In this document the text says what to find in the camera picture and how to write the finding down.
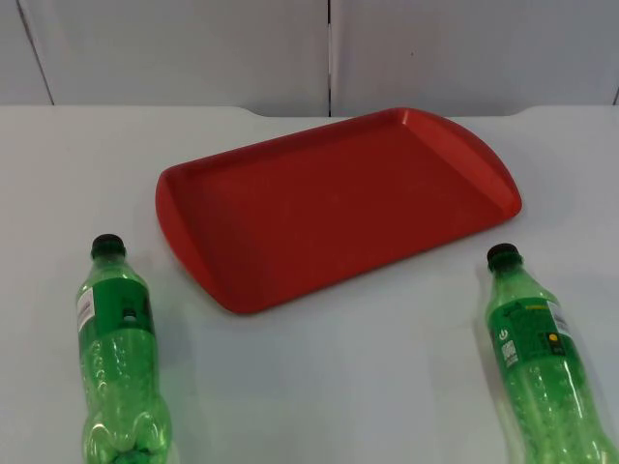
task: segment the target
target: green label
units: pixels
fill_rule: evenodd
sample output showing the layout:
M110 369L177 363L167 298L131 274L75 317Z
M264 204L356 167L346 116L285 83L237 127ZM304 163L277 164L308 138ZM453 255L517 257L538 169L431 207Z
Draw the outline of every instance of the green label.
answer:
M93 285L77 302L79 349L119 329L153 331L148 290L128 278L110 278Z
M516 300L496 308L488 328L503 374L543 357L576 357L560 307L542 298Z

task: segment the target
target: white table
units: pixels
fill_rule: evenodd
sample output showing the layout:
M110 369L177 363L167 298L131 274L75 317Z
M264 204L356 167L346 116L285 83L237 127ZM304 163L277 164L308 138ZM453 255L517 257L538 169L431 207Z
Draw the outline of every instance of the white table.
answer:
M486 250L502 241L516 243L562 300L612 427L619 108L457 121L511 170L524 199L519 217L239 318L207 298L168 250L155 216L158 176L328 119L237 108L0 108L0 461L80 462L86 411L74 294L90 242L105 232L125 240L152 289L175 432L170 462L507 462L504 405L488 386L497 374L479 324Z

